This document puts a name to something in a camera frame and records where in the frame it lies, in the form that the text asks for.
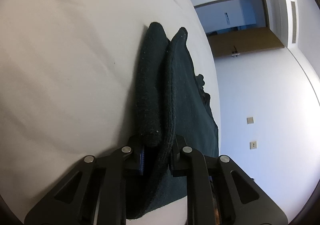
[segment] light switch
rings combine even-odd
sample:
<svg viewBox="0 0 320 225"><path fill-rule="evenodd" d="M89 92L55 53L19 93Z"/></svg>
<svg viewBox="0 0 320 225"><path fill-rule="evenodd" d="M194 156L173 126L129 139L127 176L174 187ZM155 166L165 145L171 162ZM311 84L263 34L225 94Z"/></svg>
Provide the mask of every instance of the light switch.
<svg viewBox="0 0 320 225"><path fill-rule="evenodd" d="M250 149L257 149L257 142L256 141L250 142Z"/></svg>
<svg viewBox="0 0 320 225"><path fill-rule="evenodd" d="M253 124L253 117L247 118L247 124Z"/></svg>

